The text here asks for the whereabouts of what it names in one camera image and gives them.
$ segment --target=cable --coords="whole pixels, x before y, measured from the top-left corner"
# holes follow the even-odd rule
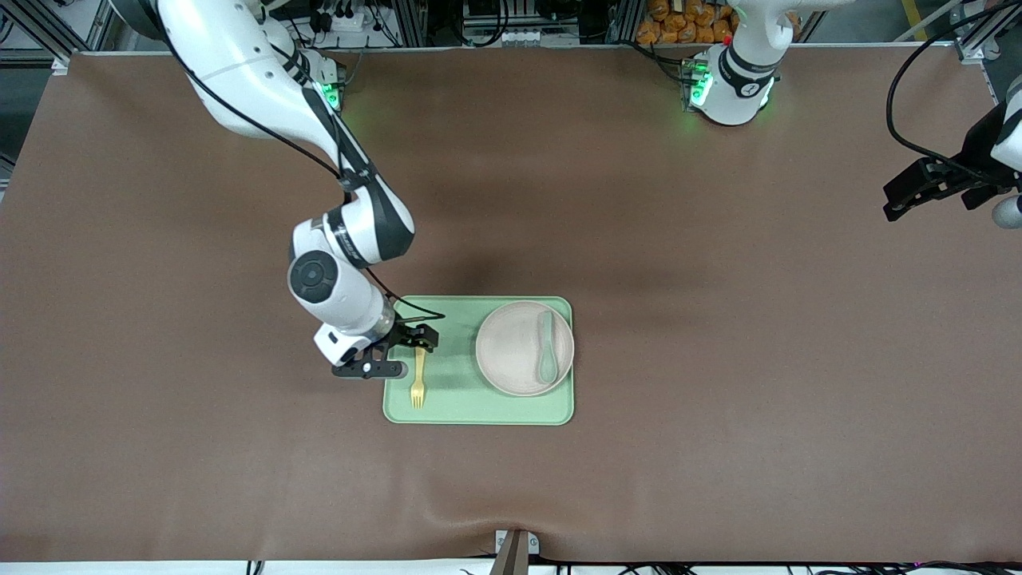
[[[693,565],[684,563],[637,563],[625,565],[624,571],[617,575],[640,575],[639,570],[649,568],[655,575],[696,575],[692,571]]]
[[[607,34],[607,31],[604,30],[603,32],[597,32],[596,34],[587,34],[586,36],[579,36],[577,34],[561,34],[561,35],[558,36],[558,38],[571,38],[571,39],[574,39],[574,40],[586,40],[588,38],[598,38],[600,36],[606,36],[606,34]]]
[[[667,78],[670,78],[671,80],[673,80],[675,82],[678,82],[679,84],[685,84],[685,80],[681,76],[675,76],[673,74],[671,74],[671,71],[669,69],[667,69],[666,64],[664,64],[660,60],[660,56],[656,55],[656,50],[653,49],[653,45],[652,44],[649,45],[649,51],[650,51],[651,54],[653,54],[653,61],[655,61],[656,65],[658,65],[660,67],[660,71],[662,71],[664,76],[666,76]]]
[[[498,40],[504,37],[504,33],[508,31],[508,26],[511,25],[511,7],[510,5],[508,5],[508,0],[501,0],[500,4],[497,7],[497,28],[494,29],[494,34],[493,36],[490,37],[490,40],[486,40],[481,44],[476,44],[473,40],[465,38],[465,36],[461,33],[461,31],[458,30],[465,22],[464,16],[462,16],[462,14],[456,10],[456,8],[459,5],[461,5],[461,2],[462,0],[454,0],[451,2],[451,7],[452,7],[451,14],[454,15],[455,17],[452,18],[451,25],[448,26],[448,28],[451,29],[451,32],[454,34],[455,38],[457,38],[458,41],[462,43],[462,45],[469,46],[471,48],[485,48],[486,46],[495,44]],[[501,25],[502,7],[504,8],[503,26]]]
[[[352,75],[344,78],[344,87],[346,88],[352,82],[355,82],[355,76],[359,73],[359,67],[362,66],[362,56],[366,55],[366,48],[369,47],[369,37],[366,36],[366,45],[359,50],[359,59],[355,61],[355,67],[352,68]]]
[[[301,80],[299,81],[297,78],[295,78],[294,79],[295,82],[297,82],[298,84],[300,84],[303,86],[305,86],[306,83],[312,83],[312,81],[313,81],[312,77],[309,76],[309,73],[306,71],[305,68],[301,67],[301,64],[298,62],[297,57],[292,57],[290,54],[288,54],[284,50],[281,50],[280,48],[274,46],[273,44],[270,44],[270,47],[273,48],[274,52],[277,52],[281,56],[284,56],[284,59],[287,60],[288,63],[290,63],[294,68],[297,69],[297,71],[298,71],[298,78],[300,78]],[[295,51],[294,54],[295,54],[295,56],[298,56],[298,57],[305,57],[305,56],[301,55],[300,52],[297,52],[297,51]]]
[[[298,30],[298,25],[295,23],[294,18],[291,16],[291,11],[287,9],[287,6],[281,6],[280,11],[284,12],[284,16],[291,21],[291,28],[294,30],[294,33],[298,35],[298,43],[301,44],[303,48],[306,48],[306,41],[309,39],[306,38],[305,34],[301,34],[300,30]]]
[[[169,36],[167,36],[166,34],[164,35],[164,41],[167,43],[167,47],[170,48],[171,55],[173,55],[174,59],[178,60],[178,63],[181,64],[181,67],[183,67],[185,69],[185,74],[188,75],[188,78],[190,78],[191,81],[194,82],[196,86],[198,86],[199,88],[201,88],[203,92],[205,92],[206,94],[208,94],[211,98],[215,99],[217,101],[217,103],[219,103],[220,105],[226,107],[229,111],[231,111],[232,113],[235,113],[238,117],[241,117],[245,122],[248,122],[249,124],[251,124],[256,128],[259,128],[261,131],[263,131],[267,135],[269,135],[269,136],[273,137],[274,139],[276,139],[276,140],[278,140],[278,141],[286,144],[288,147],[294,149],[295,151],[301,153],[306,157],[312,159],[313,161],[315,161],[316,163],[318,163],[320,166],[322,166],[324,170],[326,170],[327,172],[330,172],[330,174],[335,179],[338,179],[338,180],[340,179],[340,172],[338,172],[333,165],[330,165],[326,161],[320,159],[319,157],[316,156],[316,154],[314,154],[313,152],[309,151],[308,149],[299,146],[298,144],[292,142],[291,140],[289,140],[289,139],[285,138],[284,136],[278,134],[277,132],[271,130],[270,128],[267,128],[266,126],[260,124],[259,122],[257,122],[256,119],[251,118],[247,114],[242,113],[241,110],[239,110],[238,108],[236,108],[233,105],[231,105],[229,102],[227,102],[226,100],[224,100],[224,98],[220,97],[219,94],[217,94],[208,86],[206,86],[205,82],[202,82],[201,80],[199,80],[198,76],[196,76],[195,73],[190,67],[188,67],[188,65],[185,63],[185,60],[181,58],[181,54],[178,53],[177,48],[174,47],[174,43],[171,42],[171,38]]]
[[[1002,2],[1001,4],[997,4],[992,8],[987,8],[981,12],[977,12],[967,18],[964,18],[956,23],[953,23],[948,28],[944,29],[942,32],[934,35],[926,42],[923,42],[923,44],[919,48],[916,48],[916,51],[914,51],[912,55],[909,56],[909,59],[904,60],[904,63],[901,64],[901,67],[897,70],[897,74],[894,75],[894,79],[891,81],[891,87],[887,91],[887,109],[886,109],[887,131],[890,132],[891,137],[893,137],[894,140],[897,141],[897,143],[903,145],[904,147],[913,151],[922,153],[923,155],[929,157],[930,159],[934,159],[944,164],[950,165],[951,167],[962,170],[963,172],[969,174],[970,176],[976,178],[979,181],[985,182],[987,184],[997,185],[996,182],[993,180],[993,178],[991,178],[990,176],[987,176],[986,174],[967,167],[959,163],[958,161],[955,161],[950,157],[941,155],[940,153],[937,153],[932,149],[923,147],[915,142],[909,141],[909,139],[907,139],[904,136],[898,133],[897,129],[894,127],[894,92],[897,90],[898,83],[901,82],[901,78],[904,76],[904,73],[909,69],[909,66],[911,66],[912,63],[916,61],[916,58],[918,58],[920,54],[923,53],[924,50],[932,46],[935,42],[947,36],[948,34],[954,33],[956,30],[962,28],[963,26],[982,19],[990,14],[1004,10],[1005,8],[1018,6],[1020,4],[1022,4],[1022,0],[1005,0],[1005,2]]]
[[[382,287],[382,289],[383,289],[383,295],[385,295],[387,298],[392,298],[394,300],[398,300],[399,302],[405,304],[406,306],[408,306],[410,308],[417,309],[417,310],[421,312],[422,314],[428,314],[428,315],[430,315],[428,318],[410,318],[408,320],[402,320],[401,322],[399,322],[399,324],[408,324],[410,322],[432,322],[434,320],[444,320],[444,319],[447,318],[447,315],[443,315],[443,314],[433,312],[431,309],[422,308],[422,307],[419,307],[419,306],[417,306],[415,304],[407,302],[404,298],[402,298],[401,296],[394,294],[393,291],[391,291],[389,289],[389,287],[386,286],[386,283],[383,283],[382,281],[380,281],[380,278],[377,277],[375,273],[373,273],[373,270],[371,270],[369,268],[366,268],[366,273],[368,273],[369,276],[373,278],[373,281],[375,281],[377,285],[379,285],[380,287]]]
[[[316,161],[316,163],[319,163],[324,170],[330,172],[330,174],[333,175],[334,178],[336,178],[338,180],[340,179],[340,173],[336,169],[334,169],[333,165],[330,165],[326,161],[324,161],[324,160],[320,159],[319,157],[317,157],[311,151],[305,149],[304,147],[301,147],[298,144],[292,142],[291,140],[285,138],[284,136],[278,134],[277,132],[271,130],[270,128],[267,128],[266,126],[260,124],[259,122],[257,122],[256,119],[249,117],[245,113],[242,113],[241,110],[239,110],[238,108],[234,107],[229,102],[225,101],[224,98],[220,97],[220,95],[218,95],[208,86],[206,86],[204,82],[202,82],[201,80],[199,80],[198,76],[196,76],[195,73],[190,67],[188,67],[187,64],[185,64],[184,59],[181,58],[181,54],[178,53],[177,48],[174,47],[174,43],[171,42],[170,37],[167,36],[166,34],[164,35],[164,41],[167,43],[167,47],[170,48],[171,55],[174,56],[174,59],[178,60],[178,63],[181,64],[181,67],[184,68],[185,74],[188,75],[188,78],[190,78],[192,80],[192,82],[195,83],[196,86],[198,86],[199,88],[201,88],[202,91],[204,91],[206,94],[210,94],[210,97],[212,97],[213,99],[217,100],[217,102],[220,103],[220,105],[226,107],[229,111],[231,111],[232,113],[237,114],[239,117],[241,117],[245,122],[248,122],[249,124],[251,124],[256,128],[259,128],[260,130],[262,130],[263,132],[265,132],[266,134],[268,134],[268,135],[272,136],[273,138],[275,138],[275,139],[277,139],[277,140],[279,140],[279,141],[287,144],[289,147],[291,147],[291,148],[295,149],[296,151],[300,152],[303,155],[305,155],[305,156],[309,157],[310,159]],[[405,301],[404,299],[401,298],[401,296],[398,296],[397,294],[394,294],[389,289],[389,287],[387,287],[386,284],[383,283],[380,280],[380,278],[376,276],[375,273],[373,273],[373,271],[371,269],[367,268],[366,272],[368,272],[369,275],[376,281],[376,283],[378,283],[379,286],[382,287],[383,291],[386,294],[386,297],[393,298],[393,299],[398,300],[399,302],[405,304],[406,306],[409,306],[411,308],[417,309],[417,310],[419,310],[419,312],[421,312],[423,314],[431,315],[429,318],[418,320],[417,322],[426,322],[426,321],[431,321],[431,320],[444,320],[445,318],[447,318],[447,316],[445,316],[443,314],[437,314],[437,313],[432,312],[430,309],[421,308],[421,307],[419,307],[419,306],[417,306],[415,304],[411,304],[411,303]],[[258,565],[257,566],[257,571],[254,573],[249,573],[248,575],[260,575],[261,571],[262,571],[262,567],[261,567],[261,565]]]
[[[394,33],[390,30],[390,25],[388,25],[386,18],[383,17],[383,10],[380,9],[379,1],[378,0],[371,0],[371,1],[372,1],[372,6],[369,7],[369,11],[373,13],[373,18],[377,22],[379,22],[380,26],[382,27],[381,32],[383,32],[383,36],[386,37],[386,39],[389,40],[391,44],[393,44],[394,48],[400,48],[401,43],[398,42],[398,36],[394,35]]]
[[[653,61],[655,61],[656,65],[659,66],[660,71],[662,71],[664,74],[664,76],[666,76],[667,78],[670,78],[675,82],[678,82],[679,84],[683,84],[683,85],[690,85],[690,84],[693,83],[692,80],[687,80],[687,79],[682,78],[680,76],[676,76],[673,73],[671,73],[666,67],[666,64],[681,66],[682,65],[682,60],[681,59],[668,58],[668,57],[664,57],[664,56],[661,56],[661,55],[657,54],[656,50],[653,49],[653,45],[652,44],[649,45],[649,50],[647,50],[646,48],[643,48],[642,45],[640,45],[640,44],[638,44],[636,42],[633,42],[631,40],[620,40],[618,42],[618,44],[623,44],[625,46],[632,46],[640,54],[646,56],[647,58],[650,58]]]

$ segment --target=plastic fork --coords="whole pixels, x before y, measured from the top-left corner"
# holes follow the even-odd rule
[[[422,370],[426,364],[426,348],[415,348],[415,383],[412,384],[412,408],[422,410],[426,400],[426,385],[422,382]]]

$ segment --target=black cable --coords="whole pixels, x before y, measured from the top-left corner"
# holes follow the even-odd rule
[[[618,44],[623,44],[625,46],[631,46],[633,49],[635,49],[640,54],[646,56],[647,58],[649,58],[649,59],[651,59],[653,61],[655,61],[656,65],[660,68],[660,71],[662,71],[664,74],[664,76],[666,76],[667,78],[671,79],[672,81],[678,82],[679,84],[682,84],[682,85],[686,85],[686,86],[691,85],[691,84],[694,83],[692,80],[689,80],[689,79],[686,79],[686,78],[682,78],[680,76],[676,76],[672,71],[670,71],[669,68],[667,68],[668,64],[669,65],[681,66],[682,65],[682,60],[681,59],[678,59],[678,58],[668,58],[668,57],[665,57],[665,56],[661,56],[660,54],[657,54],[656,50],[653,49],[653,45],[652,44],[649,45],[649,50],[647,50],[646,48],[643,48],[641,44],[638,44],[638,43],[633,42],[631,40],[621,40],[621,41],[618,42]]]
[[[920,563],[918,565],[913,565],[908,569],[898,569],[901,573],[911,573],[918,569],[957,569],[959,571],[970,571],[973,573],[979,573],[980,575],[1001,575],[1000,571],[994,569],[987,569],[979,565],[970,565],[965,563],[954,563],[950,561],[931,561],[928,563]]]
[[[693,565],[684,563],[657,563],[657,562],[625,565],[624,571],[621,571],[617,575],[628,575],[629,573],[632,573],[634,575],[639,575],[639,570],[645,569],[647,567],[651,569],[653,573],[656,575],[696,575],[692,571]]]
[[[491,36],[489,40],[486,40],[481,44],[476,44],[474,41],[465,38],[465,36],[461,33],[461,31],[458,30],[459,28],[461,28],[461,25],[463,25],[465,21],[461,12],[457,10],[457,8],[461,6],[461,3],[462,0],[453,0],[451,2],[452,6],[451,14],[454,15],[455,17],[452,18],[451,25],[448,28],[451,29],[451,32],[454,34],[455,38],[457,38],[458,41],[462,43],[462,45],[469,46],[472,48],[485,48],[486,46],[495,44],[498,40],[504,37],[504,33],[508,31],[508,26],[511,25],[511,6],[508,4],[508,0],[501,0],[500,4],[497,7],[497,28],[494,29],[493,36]],[[503,25],[501,25],[501,8],[504,9]]]
[[[899,134],[897,129],[894,127],[894,92],[897,90],[898,83],[901,82],[901,78],[904,76],[904,73],[909,69],[909,66],[911,66],[912,63],[916,61],[916,58],[918,58],[920,54],[923,53],[924,50],[932,46],[935,42],[947,36],[948,34],[954,33],[956,30],[962,28],[963,26],[982,19],[990,14],[1004,10],[1005,8],[1018,6],[1019,4],[1022,4],[1022,0],[1006,0],[1001,4],[993,6],[992,8],[987,8],[981,12],[977,12],[967,18],[964,18],[956,23],[953,23],[948,28],[945,28],[942,32],[928,39],[926,42],[923,42],[923,44],[919,48],[916,48],[916,51],[914,51],[912,55],[909,56],[909,59],[904,60],[904,63],[901,64],[901,67],[897,70],[897,74],[894,75],[894,80],[891,81],[891,87],[887,91],[887,131],[890,132],[891,137],[893,137],[894,140],[897,141],[897,143],[903,145],[904,147],[913,151],[916,151],[917,153],[922,153],[923,155],[931,159],[940,161],[942,163],[950,165],[951,167],[962,170],[963,172],[969,174],[970,176],[976,178],[979,181],[985,182],[987,184],[997,185],[994,179],[991,178],[990,176],[987,176],[986,174],[967,167],[959,163],[958,161],[955,161],[950,157],[941,155],[940,153],[937,153],[932,149],[923,147],[915,142],[909,141],[909,139]]]
[[[660,67],[660,71],[662,71],[664,76],[670,78],[679,84],[685,84],[685,80],[681,76],[675,76],[670,69],[667,68],[667,65],[660,60],[660,56],[656,55],[656,50],[653,49],[652,44],[649,45],[649,51],[653,54],[653,61],[655,61],[656,65]]]
[[[366,55],[366,48],[369,47],[369,37],[366,36],[366,45],[359,50],[359,59],[355,60],[355,67],[352,68],[351,76],[344,78],[344,87],[347,87],[355,82],[355,77],[359,74],[359,68],[362,67],[362,57]]]
[[[301,67],[301,64],[300,64],[300,62],[298,62],[298,60],[297,60],[296,57],[291,56],[290,54],[288,54],[284,50],[281,50],[280,48],[274,46],[273,44],[270,44],[270,47],[273,48],[274,52],[277,52],[278,54],[284,56],[284,59],[287,60],[293,67],[297,68],[297,70],[298,70],[298,78],[300,78],[301,80],[298,80],[297,78],[295,78],[294,79],[295,82],[297,82],[298,84],[305,86],[306,83],[310,83],[310,82],[313,81],[312,77],[309,76],[309,73],[307,73],[305,70],[305,68]],[[295,56],[300,56],[300,53],[295,52]]]
[[[398,300],[399,302],[405,304],[406,306],[408,306],[410,308],[417,309],[417,310],[421,312],[422,314],[428,314],[428,315],[430,315],[428,318],[411,318],[411,319],[408,319],[408,320],[403,320],[401,322],[401,324],[408,324],[410,322],[432,322],[434,320],[444,320],[445,318],[447,318],[446,315],[433,312],[431,309],[426,309],[426,308],[423,308],[423,307],[419,307],[419,306],[417,306],[415,304],[407,302],[404,298],[402,298],[398,294],[394,294],[393,291],[390,290],[389,287],[386,286],[386,283],[383,283],[382,281],[380,281],[380,278],[377,277],[375,273],[373,273],[373,270],[371,270],[369,268],[366,268],[366,273],[368,273],[369,276],[373,278],[373,281],[375,281],[377,285],[379,285],[380,287],[382,287],[382,289],[383,289],[383,295],[385,295],[387,298],[392,298],[394,300]]]
[[[256,119],[251,118],[247,114],[242,113],[241,110],[239,110],[238,108],[236,108],[233,105],[231,105],[230,102],[227,102],[226,100],[224,100],[224,98],[220,97],[219,94],[217,94],[212,89],[210,89],[210,87],[205,85],[205,82],[202,82],[201,80],[199,80],[198,76],[196,76],[195,73],[192,71],[192,69],[190,67],[188,67],[188,65],[185,63],[185,60],[181,58],[181,54],[179,54],[178,50],[174,47],[174,43],[171,42],[171,38],[169,36],[167,36],[166,34],[164,35],[164,41],[167,43],[167,47],[170,48],[171,55],[173,55],[174,59],[178,60],[178,63],[181,64],[181,67],[183,67],[185,69],[185,74],[188,75],[188,78],[190,78],[192,80],[192,82],[195,83],[196,86],[198,86],[199,88],[201,88],[203,92],[205,92],[206,94],[208,94],[211,98],[215,99],[220,105],[226,107],[232,113],[235,113],[238,117],[241,117],[242,119],[244,119],[245,122],[248,122],[249,124],[251,124],[256,128],[259,128],[261,131],[263,131],[267,135],[269,135],[269,136],[273,137],[274,139],[276,139],[276,140],[278,140],[278,141],[286,144],[288,147],[294,149],[295,151],[301,153],[306,157],[312,159],[313,161],[315,161],[316,163],[318,163],[320,166],[322,166],[324,170],[326,170],[327,172],[330,172],[330,174],[335,179],[338,179],[338,180],[340,179],[340,172],[338,172],[333,165],[330,165],[326,161],[320,159],[319,157],[316,156],[316,154],[314,154],[313,152],[309,151],[308,149],[299,146],[298,144],[292,142],[291,140],[289,140],[289,139],[285,138],[284,136],[278,134],[277,132],[271,130],[270,128],[267,128],[266,126],[260,124],[259,122],[257,122]]]
[[[369,7],[369,11],[372,12],[373,18],[380,23],[383,36],[389,40],[391,44],[393,44],[394,48],[400,48],[401,43],[398,42],[398,36],[390,30],[390,26],[387,23],[386,18],[383,17],[383,10],[380,9],[378,0],[371,0],[371,2],[372,6]]]
[[[268,134],[268,135],[272,136],[273,138],[275,138],[275,139],[277,139],[277,140],[279,140],[279,141],[287,144],[289,147],[297,150],[303,155],[306,155],[310,159],[316,161],[321,166],[323,166],[323,169],[325,169],[326,171],[330,172],[330,174],[333,175],[334,178],[336,178],[338,180],[340,179],[340,173],[336,169],[334,169],[332,165],[330,165],[326,161],[320,159],[315,154],[313,154],[311,151],[305,149],[304,147],[299,146],[298,144],[292,142],[291,140],[289,140],[289,139],[285,138],[284,136],[278,134],[277,132],[271,130],[270,128],[267,128],[266,126],[260,124],[256,119],[253,119],[253,118],[249,117],[248,115],[242,113],[241,110],[239,110],[238,108],[234,107],[229,102],[225,101],[224,98],[220,97],[220,95],[217,94],[216,92],[214,92],[208,86],[206,86],[204,82],[202,82],[201,80],[199,80],[199,78],[195,75],[195,73],[192,71],[192,69],[190,67],[188,67],[187,64],[185,64],[184,59],[181,58],[181,54],[178,53],[177,49],[174,47],[174,43],[171,42],[170,37],[167,36],[166,34],[164,35],[164,41],[167,43],[167,47],[170,48],[171,54],[174,56],[174,59],[178,60],[178,63],[181,64],[181,67],[184,68],[185,74],[188,75],[188,78],[190,78],[195,83],[196,86],[198,86],[199,88],[201,88],[202,91],[204,91],[206,94],[210,94],[210,97],[212,97],[213,99],[215,99],[218,103],[220,103],[220,105],[226,107],[229,111],[231,111],[232,113],[237,114],[239,117],[241,117],[245,122],[248,122],[249,124],[251,124],[256,128],[259,128],[260,130],[262,130],[263,132],[265,132],[266,134]],[[415,304],[411,304],[411,303],[405,301],[400,296],[398,296],[396,293],[393,293],[389,289],[389,287],[386,286],[385,283],[383,283],[382,281],[380,281],[380,278],[377,277],[376,274],[373,273],[373,271],[371,269],[367,268],[366,272],[368,272],[369,275],[376,281],[376,283],[378,283],[379,286],[382,287],[383,291],[386,293],[386,297],[393,298],[393,299],[398,300],[399,302],[405,304],[406,306],[409,306],[411,308],[417,309],[417,310],[419,310],[419,312],[421,312],[423,314],[431,315],[430,318],[419,320],[418,322],[427,322],[427,321],[432,321],[432,320],[444,320],[445,318],[447,318],[447,316],[445,316],[443,314],[437,314],[437,313],[429,310],[429,309],[421,308],[421,307],[419,307],[419,306],[417,306]],[[249,575],[259,575],[260,571],[262,571],[261,567],[259,568],[259,571],[257,571],[256,573],[251,573]]]
[[[284,12],[284,15],[287,17],[287,19],[291,21],[291,28],[294,30],[294,33],[298,35],[298,43],[301,44],[303,48],[308,47],[306,44],[306,40],[309,39],[306,38],[305,34],[301,34],[300,30],[298,30],[298,25],[294,21],[294,17],[291,16],[291,11],[287,9],[286,5],[281,6],[280,10]]]

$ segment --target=green tray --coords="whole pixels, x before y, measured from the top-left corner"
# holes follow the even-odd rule
[[[571,305],[564,298],[511,298],[486,296],[406,296],[409,302],[447,315],[429,322],[440,335],[439,346],[426,355],[423,380],[426,400],[413,410],[409,389],[415,380],[415,354],[410,348],[390,351],[404,362],[407,374],[383,384],[383,415],[396,424],[457,424],[469,426],[562,426],[574,414],[574,370],[549,393],[513,397],[498,391],[475,363],[475,336],[482,321],[497,308],[522,300],[546,304],[571,326]],[[394,305],[405,318],[422,316],[401,302]]]

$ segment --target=table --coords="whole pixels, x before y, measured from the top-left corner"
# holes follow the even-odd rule
[[[626,49],[366,56],[344,115],[416,218],[405,294],[559,295],[560,428],[388,424],[288,295],[340,198],[220,128],[168,57],[79,55],[0,204],[0,559],[1022,559],[1018,236],[885,221],[907,48],[799,48],[726,129]],[[899,95],[944,151],[953,49]]]

